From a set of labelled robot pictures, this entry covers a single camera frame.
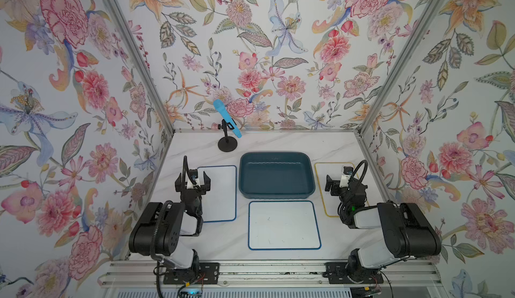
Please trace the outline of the left aluminium corner post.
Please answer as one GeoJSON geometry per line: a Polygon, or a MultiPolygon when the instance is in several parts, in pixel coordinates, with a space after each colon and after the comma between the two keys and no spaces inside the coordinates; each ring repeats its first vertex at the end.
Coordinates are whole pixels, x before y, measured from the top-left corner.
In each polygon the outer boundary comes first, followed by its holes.
{"type": "Polygon", "coordinates": [[[142,78],[143,85],[147,88],[148,93],[150,94],[150,99],[156,107],[156,111],[160,117],[162,125],[166,129],[167,133],[173,136],[173,125],[170,122],[168,113],[164,107],[164,103],[162,102],[158,90],[156,89],[154,80],[151,77],[150,70],[145,64],[143,56],[139,52],[138,45],[134,40],[128,21],[123,15],[123,11],[121,10],[120,5],[118,4],[117,0],[103,0],[103,3],[106,5],[107,11],[113,17],[115,27],[119,31],[122,42],[127,48],[127,54],[133,61],[135,69],[142,78]]]}

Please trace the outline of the blue-framed whiteboard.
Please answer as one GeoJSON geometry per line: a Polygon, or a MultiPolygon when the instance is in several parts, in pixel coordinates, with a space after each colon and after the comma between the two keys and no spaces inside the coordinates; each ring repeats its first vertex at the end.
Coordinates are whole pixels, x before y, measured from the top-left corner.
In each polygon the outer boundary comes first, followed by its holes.
{"type": "Polygon", "coordinates": [[[231,222],[237,217],[237,167],[234,165],[198,168],[211,179],[211,189],[202,196],[203,220],[207,223],[231,222]]]}
{"type": "Polygon", "coordinates": [[[248,247],[252,251],[316,251],[322,247],[312,201],[251,201],[248,247]]]}

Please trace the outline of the teal plastic storage box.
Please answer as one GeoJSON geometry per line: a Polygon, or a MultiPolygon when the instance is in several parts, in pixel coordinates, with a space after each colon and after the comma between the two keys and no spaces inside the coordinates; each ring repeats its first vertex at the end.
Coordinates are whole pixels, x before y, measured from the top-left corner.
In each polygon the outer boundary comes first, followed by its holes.
{"type": "Polygon", "coordinates": [[[253,200],[304,200],[315,192],[308,155],[301,152],[250,152],[241,157],[239,190],[253,200]]]}

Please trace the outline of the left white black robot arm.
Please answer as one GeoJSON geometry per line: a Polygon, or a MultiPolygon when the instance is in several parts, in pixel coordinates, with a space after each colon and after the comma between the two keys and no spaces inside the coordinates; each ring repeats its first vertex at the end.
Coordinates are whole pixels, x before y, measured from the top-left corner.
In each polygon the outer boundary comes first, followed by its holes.
{"type": "Polygon", "coordinates": [[[168,270],[198,273],[198,253],[181,243],[180,237],[200,235],[203,196],[211,190],[211,179],[190,169],[184,157],[174,186],[180,201],[150,202],[131,231],[128,247],[131,253],[148,256],[168,270]]]}

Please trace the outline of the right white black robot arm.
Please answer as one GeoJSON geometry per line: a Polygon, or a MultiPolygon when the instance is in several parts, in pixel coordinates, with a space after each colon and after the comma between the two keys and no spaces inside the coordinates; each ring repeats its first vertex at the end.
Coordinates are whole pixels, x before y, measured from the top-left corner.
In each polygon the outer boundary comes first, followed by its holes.
{"type": "Polygon", "coordinates": [[[326,176],[324,191],[337,197],[340,221],[355,230],[380,230],[382,239],[351,251],[345,274],[359,281],[392,264],[409,258],[425,258],[441,253],[442,243],[417,204],[392,201],[366,205],[367,185],[363,183],[368,162],[356,168],[343,167],[341,177],[326,176]]]}

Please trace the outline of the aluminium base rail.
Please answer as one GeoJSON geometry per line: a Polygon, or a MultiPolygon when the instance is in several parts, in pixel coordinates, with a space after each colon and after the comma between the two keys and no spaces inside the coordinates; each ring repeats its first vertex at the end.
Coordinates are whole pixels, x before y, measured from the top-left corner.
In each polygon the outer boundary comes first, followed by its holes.
{"type": "MultiPolygon", "coordinates": [[[[325,276],[325,260],[222,260],[218,282],[201,284],[213,288],[237,287],[328,287],[330,285],[379,285],[390,287],[442,287],[436,268],[426,260],[408,260],[380,271],[377,281],[334,283],[325,276]]],[[[98,279],[102,288],[154,288],[156,264],[150,260],[128,260],[109,264],[106,274],[98,279]]]]}

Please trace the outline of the aluminium corner post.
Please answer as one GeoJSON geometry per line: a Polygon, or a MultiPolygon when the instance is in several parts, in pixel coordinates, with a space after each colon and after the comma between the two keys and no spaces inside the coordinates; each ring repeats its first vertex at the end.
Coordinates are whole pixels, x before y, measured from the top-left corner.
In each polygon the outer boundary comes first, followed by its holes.
{"type": "Polygon", "coordinates": [[[120,5],[118,4],[117,0],[103,0],[103,3],[106,5],[107,11],[113,17],[115,27],[119,31],[122,42],[127,48],[127,54],[133,61],[135,69],[142,78],[143,85],[147,88],[148,93],[150,94],[150,99],[156,107],[156,111],[160,117],[162,125],[166,129],[167,133],[173,136],[173,125],[170,122],[168,113],[164,107],[164,103],[162,102],[158,90],[156,89],[154,80],[151,77],[150,70],[145,64],[143,56],[139,52],[138,45],[134,40],[128,21],[123,15],[123,11],[121,10],[120,5]]]}
{"type": "Polygon", "coordinates": [[[364,137],[367,131],[372,128],[373,122],[379,114],[384,101],[387,99],[399,75],[402,73],[402,70],[406,65],[408,65],[410,58],[416,51],[418,45],[422,42],[431,22],[437,16],[439,9],[443,5],[443,1],[444,0],[429,0],[419,19],[420,22],[416,27],[414,27],[412,35],[410,35],[403,50],[399,53],[398,60],[394,64],[390,74],[387,76],[386,81],[372,104],[366,119],[357,131],[359,137],[364,137]]]}

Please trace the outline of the blue microphone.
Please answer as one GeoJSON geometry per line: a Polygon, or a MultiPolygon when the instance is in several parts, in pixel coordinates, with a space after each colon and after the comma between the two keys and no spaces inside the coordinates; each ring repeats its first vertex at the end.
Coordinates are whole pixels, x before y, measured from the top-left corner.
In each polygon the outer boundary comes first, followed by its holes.
{"type": "Polygon", "coordinates": [[[236,135],[237,138],[241,138],[242,134],[240,129],[238,129],[234,119],[231,117],[229,112],[227,111],[225,104],[221,100],[215,100],[213,102],[214,108],[220,113],[224,121],[231,127],[234,135],[236,135]]]}

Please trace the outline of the black microphone stand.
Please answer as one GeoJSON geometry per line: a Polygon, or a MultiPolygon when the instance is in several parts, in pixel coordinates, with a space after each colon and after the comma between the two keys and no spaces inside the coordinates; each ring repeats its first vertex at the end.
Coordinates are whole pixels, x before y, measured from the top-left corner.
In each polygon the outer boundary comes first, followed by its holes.
{"type": "Polygon", "coordinates": [[[234,126],[231,123],[222,120],[218,128],[223,131],[224,137],[218,142],[218,148],[224,153],[230,153],[237,149],[237,140],[234,137],[229,136],[229,131],[234,130],[234,126]]]}

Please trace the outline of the right aluminium corner post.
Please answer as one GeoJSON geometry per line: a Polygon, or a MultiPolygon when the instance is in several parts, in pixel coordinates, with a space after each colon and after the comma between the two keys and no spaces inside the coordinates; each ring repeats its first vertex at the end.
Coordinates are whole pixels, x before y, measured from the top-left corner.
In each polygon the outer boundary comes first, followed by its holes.
{"type": "Polygon", "coordinates": [[[422,42],[431,22],[437,16],[439,9],[443,5],[443,1],[444,0],[429,0],[419,19],[420,22],[416,27],[414,27],[412,35],[410,35],[403,50],[399,53],[398,60],[394,64],[390,74],[387,76],[386,81],[372,104],[366,119],[357,131],[359,137],[364,137],[367,131],[372,128],[373,122],[379,114],[384,101],[387,99],[399,75],[402,73],[402,70],[406,65],[408,65],[410,58],[416,51],[418,45],[422,42]]]}

